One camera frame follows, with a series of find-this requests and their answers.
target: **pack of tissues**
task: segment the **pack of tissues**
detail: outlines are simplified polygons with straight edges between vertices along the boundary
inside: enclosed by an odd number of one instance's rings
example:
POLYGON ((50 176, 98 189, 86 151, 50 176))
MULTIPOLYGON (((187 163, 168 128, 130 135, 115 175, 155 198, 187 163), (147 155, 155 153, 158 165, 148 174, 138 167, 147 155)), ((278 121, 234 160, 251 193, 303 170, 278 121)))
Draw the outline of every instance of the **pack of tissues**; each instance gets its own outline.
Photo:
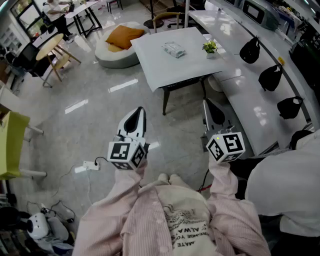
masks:
POLYGON ((181 47, 181 45, 177 44, 176 42, 166 42, 162 48, 171 56, 175 58, 179 58, 182 55, 186 54, 186 50, 181 47))

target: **pink shirt sleeve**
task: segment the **pink shirt sleeve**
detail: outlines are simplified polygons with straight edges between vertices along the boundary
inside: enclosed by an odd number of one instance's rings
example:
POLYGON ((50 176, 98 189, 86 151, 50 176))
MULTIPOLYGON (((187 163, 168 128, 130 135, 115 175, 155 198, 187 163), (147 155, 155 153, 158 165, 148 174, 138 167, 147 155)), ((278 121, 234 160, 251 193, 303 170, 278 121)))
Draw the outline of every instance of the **pink shirt sleeve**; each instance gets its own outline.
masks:
POLYGON ((72 255, 111 256, 122 249, 120 232, 138 198, 146 166, 137 171, 115 171, 111 192, 105 199, 95 202, 82 217, 72 255))
POLYGON ((214 179, 207 202, 217 251, 222 255, 235 255, 234 249, 237 249, 250 256, 270 256, 255 206, 235 197, 238 179, 230 171, 230 164, 217 164, 210 156, 209 170, 214 179))

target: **cushion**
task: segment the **cushion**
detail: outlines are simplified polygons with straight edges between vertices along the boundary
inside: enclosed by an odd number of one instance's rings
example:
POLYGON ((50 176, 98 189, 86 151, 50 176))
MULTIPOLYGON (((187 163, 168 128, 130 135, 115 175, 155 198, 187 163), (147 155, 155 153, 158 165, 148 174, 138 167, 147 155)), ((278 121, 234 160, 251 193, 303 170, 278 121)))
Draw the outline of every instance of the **cushion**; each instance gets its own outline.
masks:
POLYGON ((143 29, 119 25, 114 31, 112 31, 106 42, 128 50, 132 46, 130 40, 141 37, 144 32, 145 31, 143 29))
POLYGON ((124 49, 122 49, 122 48, 114 45, 113 43, 109 43, 109 45, 108 45, 108 50, 109 50, 110 52, 117 53, 117 52, 123 51, 124 49))

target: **gray tile floor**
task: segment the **gray tile floor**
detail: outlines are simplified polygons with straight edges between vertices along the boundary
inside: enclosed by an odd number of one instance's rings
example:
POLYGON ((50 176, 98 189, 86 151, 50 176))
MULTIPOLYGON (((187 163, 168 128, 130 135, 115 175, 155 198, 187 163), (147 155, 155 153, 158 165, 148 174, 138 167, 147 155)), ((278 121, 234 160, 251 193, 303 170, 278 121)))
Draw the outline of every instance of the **gray tile floor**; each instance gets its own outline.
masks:
MULTIPOLYGON (((111 190, 115 169, 101 160, 99 171, 75 173, 74 169, 69 170, 83 161, 105 157, 119 121, 136 107, 142 106, 146 110, 146 139, 153 148, 148 154, 145 183, 154 181, 163 172, 176 173, 192 188, 198 189, 208 169, 209 155, 203 153, 200 140, 204 126, 201 112, 203 92, 199 83, 172 92, 167 115, 163 116, 163 91, 152 93, 140 65, 107 69, 97 63, 95 44, 105 30, 122 22, 143 24, 151 17, 139 2, 126 4, 123 1, 122 4, 123 10, 113 5, 112 15, 106 8, 98 10, 100 3, 93 8, 103 30, 92 33, 87 39, 77 36, 73 43, 64 46, 82 63, 72 61, 61 70, 62 82, 52 73, 48 81, 53 88, 43 88, 39 78, 27 74, 18 94, 23 101, 22 114, 30 116, 31 124, 45 131, 44 135, 27 134, 32 139, 30 143, 23 143, 20 167, 48 173, 44 179, 16 178, 10 181, 18 208, 36 213, 39 210, 35 204, 29 204, 27 209, 28 201, 50 207, 62 200, 75 211, 75 223, 70 225, 74 231, 91 203, 103 199, 111 190), (124 83, 131 85, 109 91, 124 83), (70 111, 70 106, 80 107, 70 111)), ((90 25, 88 20, 83 24, 90 25)), ((159 31, 167 29, 165 25, 159 31)), ((70 31, 76 33, 76 27, 70 31)), ((208 85, 206 88, 210 97, 232 111, 223 93, 214 92, 208 85)), ((206 184, 212 179, 209 175, 206 184)), ((63 213, 62 207, 56 210, 65 218, 72 216, 70 212, 63 213)))

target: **black drawstring bag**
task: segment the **black drawstring bag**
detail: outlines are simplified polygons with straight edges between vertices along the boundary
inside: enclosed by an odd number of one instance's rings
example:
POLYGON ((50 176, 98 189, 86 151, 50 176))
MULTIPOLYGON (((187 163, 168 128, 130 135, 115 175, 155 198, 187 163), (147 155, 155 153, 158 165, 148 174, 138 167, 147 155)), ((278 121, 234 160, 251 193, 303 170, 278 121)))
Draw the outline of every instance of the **black drawstring bag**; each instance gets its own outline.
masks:
POLYGON ((240 57, 249 64, 255 63, 259 58, 260 44, 258 37, 252 38, 240 50, 240 57))
POLYGON ((282 71, 282 65, 278 64, 267 68, 260 74, 259 83, 264 91, 268 90, 273 92, 278 87, 280 78, 282 76, 282 71))
POLYGON ((304 100, 299 96, 295 96, 292 98, 286 98, 286 99, 280 101, 276 105, 279 112, 280 112, 280 117, 282 117, 283 119, 295 118, 299 113, 299 110, 301 108, 303 101, 304 100), (296 104, 296 103, 294 103, 294 99, 301 101, 301 102, 296 104))

